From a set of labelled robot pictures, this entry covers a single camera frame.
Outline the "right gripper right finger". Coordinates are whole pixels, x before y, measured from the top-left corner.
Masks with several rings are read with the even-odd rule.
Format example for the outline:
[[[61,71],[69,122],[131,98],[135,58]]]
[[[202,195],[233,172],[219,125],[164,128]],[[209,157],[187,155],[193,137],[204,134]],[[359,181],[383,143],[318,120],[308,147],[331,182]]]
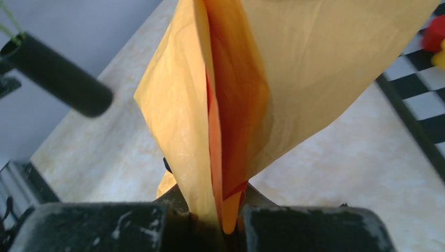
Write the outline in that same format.
[[[343,203],[279,206],[247,186],[237,224],[239,251],[396,251],[380,217]]]

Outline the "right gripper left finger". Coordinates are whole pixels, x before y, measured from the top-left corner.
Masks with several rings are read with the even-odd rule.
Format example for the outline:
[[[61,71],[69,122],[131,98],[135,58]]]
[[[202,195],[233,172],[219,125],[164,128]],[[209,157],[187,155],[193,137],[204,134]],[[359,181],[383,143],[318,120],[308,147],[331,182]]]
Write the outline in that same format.
[[[14,234],[10,251],[189,251],[195,242],[178,186],[153,202],[40,205]]]

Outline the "orange paper flower bouquet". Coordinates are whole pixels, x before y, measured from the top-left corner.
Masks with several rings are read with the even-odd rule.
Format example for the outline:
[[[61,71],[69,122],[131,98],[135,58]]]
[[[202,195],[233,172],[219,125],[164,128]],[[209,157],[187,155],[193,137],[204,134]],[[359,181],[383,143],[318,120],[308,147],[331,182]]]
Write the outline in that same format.
[[[189,211],[233,233],[250,178],[336,120],[438,1],[179,1],[134,94]]]

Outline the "black ribbon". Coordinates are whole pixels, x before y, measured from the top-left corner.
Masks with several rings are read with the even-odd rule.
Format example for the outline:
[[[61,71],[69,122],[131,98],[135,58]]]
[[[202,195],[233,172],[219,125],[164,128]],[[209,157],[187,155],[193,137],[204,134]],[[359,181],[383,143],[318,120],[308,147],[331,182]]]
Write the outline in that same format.
[[[169,173],[172,174],[172,170],[171,170],[171,168],[170,168],[170,166],[169,166],[169,164],[168,164],[168,161],[166,160],[165,157],[163,158],[163,163],[164,163],[165,169],[166,169]]]

